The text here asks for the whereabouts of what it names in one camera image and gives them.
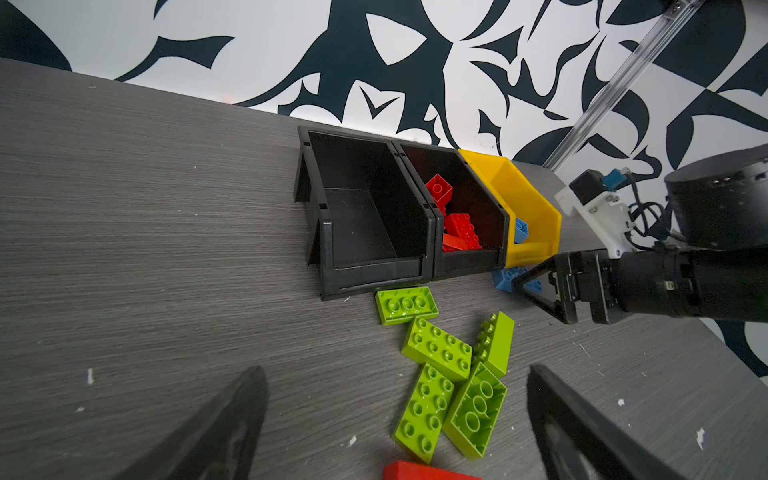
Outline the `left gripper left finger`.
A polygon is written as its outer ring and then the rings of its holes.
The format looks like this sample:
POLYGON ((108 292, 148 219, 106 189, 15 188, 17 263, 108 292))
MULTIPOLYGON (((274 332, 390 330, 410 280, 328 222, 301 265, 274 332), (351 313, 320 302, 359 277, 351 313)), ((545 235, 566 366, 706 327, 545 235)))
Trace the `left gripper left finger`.
POLYGON ((243 371, 118 479, 247 479, 266 416, 265 371, 243 371))

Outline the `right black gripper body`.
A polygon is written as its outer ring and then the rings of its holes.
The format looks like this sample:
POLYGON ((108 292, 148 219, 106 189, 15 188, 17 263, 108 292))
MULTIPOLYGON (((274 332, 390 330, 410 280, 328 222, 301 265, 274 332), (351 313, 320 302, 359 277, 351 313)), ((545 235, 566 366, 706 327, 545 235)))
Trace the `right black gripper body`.
POLYGON ((559 299, 554 316, 565 324, 578 322, 576 303, 590 307, 592 321, 612 325, 627 318, 612 290, 612 264, 606 250, 587 250, 554 257, 554 279, 559 299))

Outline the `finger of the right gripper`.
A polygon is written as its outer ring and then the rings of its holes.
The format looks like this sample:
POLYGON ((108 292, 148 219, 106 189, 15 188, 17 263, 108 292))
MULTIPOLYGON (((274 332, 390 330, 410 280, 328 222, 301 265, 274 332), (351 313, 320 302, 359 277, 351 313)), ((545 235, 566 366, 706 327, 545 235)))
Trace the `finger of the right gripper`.
POLYGON ((517 292, 521 293, 526 300, 539 307, 550 316, 556 318, 561 323, 572 325, 579 321, 575 305, 579 296, 569 287, 560 287, 558 290, 560 298, 555 300, 545 298, 541 294, 529 291, 522 283, 514 283, 514 288, 517 292))
POLYGON ((512 285, 515 288, 523 288, 526 284, 538 280, 545 274, 557 271, 558 255, 553 255, 550 258, 542 261, 540 264, 532 267, 527 272, 517 276, 512 285))

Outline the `red lego cluster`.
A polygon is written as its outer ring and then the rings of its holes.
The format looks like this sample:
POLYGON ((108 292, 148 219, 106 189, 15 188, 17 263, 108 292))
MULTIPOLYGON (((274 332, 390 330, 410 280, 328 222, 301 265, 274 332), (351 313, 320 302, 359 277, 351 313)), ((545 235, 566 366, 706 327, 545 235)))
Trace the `red lego cluster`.
POLYGON ((471 217, 467 213, 453 213, 445 218, 445 233, 459 237, 466 241, 468 250, 481 250, 479 237, 475 233, 471 217))

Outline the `green lego long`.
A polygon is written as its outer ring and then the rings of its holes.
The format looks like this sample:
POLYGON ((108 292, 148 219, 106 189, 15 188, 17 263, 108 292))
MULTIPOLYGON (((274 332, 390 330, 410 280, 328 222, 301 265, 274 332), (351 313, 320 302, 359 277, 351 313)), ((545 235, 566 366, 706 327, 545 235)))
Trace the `green lego long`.
POLYGON ((412 457, 430 464, 455 391, 454 383, 425 363, 392 435, 412 457))

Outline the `blue lego small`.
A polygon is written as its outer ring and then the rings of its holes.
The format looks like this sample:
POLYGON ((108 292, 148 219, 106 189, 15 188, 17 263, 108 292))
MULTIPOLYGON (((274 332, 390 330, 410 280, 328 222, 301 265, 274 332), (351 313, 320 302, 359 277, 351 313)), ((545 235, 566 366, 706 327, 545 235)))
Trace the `blue lego small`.
MULTIPOLYGON (((528 272, 528 269, 525 267, 513 267, 513 268, 505 268, 501 270, 494 270, 491 272, 492 281, 496 289, 505 291, 508 293, 513 293, 514 288, 512 286, 513 281, 528 272)), ((542 289, 542 283, 539 279, 534 279, 524 286, 526 291, 530 291, 532 293, 541 294, 543 292, 542 289)))

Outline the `red lego small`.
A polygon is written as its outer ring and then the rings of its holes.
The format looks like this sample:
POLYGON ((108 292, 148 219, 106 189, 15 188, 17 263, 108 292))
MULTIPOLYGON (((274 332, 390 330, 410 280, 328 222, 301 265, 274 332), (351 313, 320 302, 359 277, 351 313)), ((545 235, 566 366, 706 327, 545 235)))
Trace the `red lego small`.
POLYGON ((481 480, 479 477, 406 461, 396 461, 383 469, 383 480, 481 480))

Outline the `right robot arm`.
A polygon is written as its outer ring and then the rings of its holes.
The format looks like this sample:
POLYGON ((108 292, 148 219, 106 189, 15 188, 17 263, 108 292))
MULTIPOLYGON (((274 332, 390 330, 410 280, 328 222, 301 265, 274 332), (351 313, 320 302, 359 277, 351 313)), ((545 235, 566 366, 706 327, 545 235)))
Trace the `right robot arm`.
POLYGON ((585 302, 594 322, 633 314, 767 320, 767 148, 714 155, 668 174, 668 205, 622 201, 627 169, 587 170, 556 195, 600 240, 551 256, 512 289, 565 324, 585 302))

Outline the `red lego 2x4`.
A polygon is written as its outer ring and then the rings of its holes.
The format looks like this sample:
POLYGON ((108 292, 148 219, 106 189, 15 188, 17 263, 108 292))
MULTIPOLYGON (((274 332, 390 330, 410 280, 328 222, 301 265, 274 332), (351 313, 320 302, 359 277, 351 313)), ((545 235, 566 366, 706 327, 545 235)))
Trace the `red lego 2x4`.
POLYGON ((446 207, 453 196, 453 187, 451 184, 440 174, 436 174, 426 183, 426 188, 442 214, 446 215, 446 207))

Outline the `red arch lego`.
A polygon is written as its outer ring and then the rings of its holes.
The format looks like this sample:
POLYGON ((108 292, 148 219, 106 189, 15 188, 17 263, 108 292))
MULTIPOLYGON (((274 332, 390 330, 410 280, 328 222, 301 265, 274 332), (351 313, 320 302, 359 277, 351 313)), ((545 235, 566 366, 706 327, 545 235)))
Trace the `red arch lego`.
POLYGON ((455 252, 455 251, 467 251, 468 249, 469 249, 469 246, 465 240, 447 233, 443 234, 442 251, 444 253, 455 252))

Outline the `green lego flat top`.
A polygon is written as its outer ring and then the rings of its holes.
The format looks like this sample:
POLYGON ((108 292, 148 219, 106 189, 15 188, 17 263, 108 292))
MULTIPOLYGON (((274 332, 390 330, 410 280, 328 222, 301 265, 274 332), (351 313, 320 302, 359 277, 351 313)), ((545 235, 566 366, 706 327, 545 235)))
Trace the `green lego flat top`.
POLYGON ((384 326, 409 323, 420 318, 431 320, 439 315, 434 296, 426 286, 378 291, 375 302, 384 326))

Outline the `green lego 2x4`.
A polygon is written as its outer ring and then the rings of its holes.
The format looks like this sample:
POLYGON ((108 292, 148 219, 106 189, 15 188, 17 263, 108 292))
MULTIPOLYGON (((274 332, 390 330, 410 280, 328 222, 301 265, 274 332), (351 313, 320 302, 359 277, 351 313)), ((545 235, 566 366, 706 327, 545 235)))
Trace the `green lego 2x4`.
POLYGON ((401 353, 418 364, 430 364, 453 382, 470 376, 472 347, 426 319, 410 323, 401 353))

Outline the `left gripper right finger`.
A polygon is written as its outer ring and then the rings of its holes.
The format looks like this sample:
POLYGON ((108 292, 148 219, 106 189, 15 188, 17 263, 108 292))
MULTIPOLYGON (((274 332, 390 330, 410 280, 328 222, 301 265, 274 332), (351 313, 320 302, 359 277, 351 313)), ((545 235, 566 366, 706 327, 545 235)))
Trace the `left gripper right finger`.
POLYGON ((527 409, 549 479, 681 479, 541 364, 530 367, 527 409))

